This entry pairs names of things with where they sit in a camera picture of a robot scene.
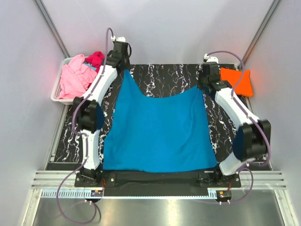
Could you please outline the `blue t shirt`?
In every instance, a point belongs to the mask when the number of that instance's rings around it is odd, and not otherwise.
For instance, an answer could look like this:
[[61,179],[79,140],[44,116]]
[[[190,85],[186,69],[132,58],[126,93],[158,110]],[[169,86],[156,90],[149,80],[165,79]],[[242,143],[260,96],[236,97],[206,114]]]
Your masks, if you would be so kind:
[[214,167],[202,91],[192,87],[171,97],[147,97],[124,71],[103,156],[104,170],[173,173]]

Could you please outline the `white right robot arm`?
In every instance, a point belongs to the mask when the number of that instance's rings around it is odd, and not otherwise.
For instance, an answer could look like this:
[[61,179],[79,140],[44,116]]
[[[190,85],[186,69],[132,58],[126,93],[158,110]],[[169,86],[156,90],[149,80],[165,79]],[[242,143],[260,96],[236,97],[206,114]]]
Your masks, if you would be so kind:
[[257,158],[270,157],[271,124],[268,120],[260,120],[241,102],[230,83],[221,79],[217,62],[202,64],[202,70],[198,72],[198,88],[227,113],[237,129],[232,153],[215,166],[209,177],[209,182],[222,187]]

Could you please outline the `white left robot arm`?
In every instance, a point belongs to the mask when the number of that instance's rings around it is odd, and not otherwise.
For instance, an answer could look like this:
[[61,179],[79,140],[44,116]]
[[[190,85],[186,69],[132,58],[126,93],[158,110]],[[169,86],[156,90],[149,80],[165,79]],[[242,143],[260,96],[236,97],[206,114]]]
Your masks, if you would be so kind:
[[99,159],[99,133],[105,116],[101,109],[102,100],[119,72],[129,66],[131,47],[124,37],[113,38],[113,50],[105,57],[99,73],[88,90],[73,100],[72,125],[77,124],[74,134],[83,141],[83,160],[78,171],[77,180],[85,180],[91,186],[100,184],[101,170]]

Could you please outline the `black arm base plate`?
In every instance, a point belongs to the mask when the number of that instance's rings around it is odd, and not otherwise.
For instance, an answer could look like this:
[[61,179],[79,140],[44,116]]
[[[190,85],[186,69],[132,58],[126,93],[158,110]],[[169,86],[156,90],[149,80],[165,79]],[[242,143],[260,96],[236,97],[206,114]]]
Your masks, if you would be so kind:
[[76,174],[76,187],[104,186],[106,197],[208,196],[209,189],[240,188],[239,175],[216,177],[214,169],[180,173],[99,171],[96,180]]

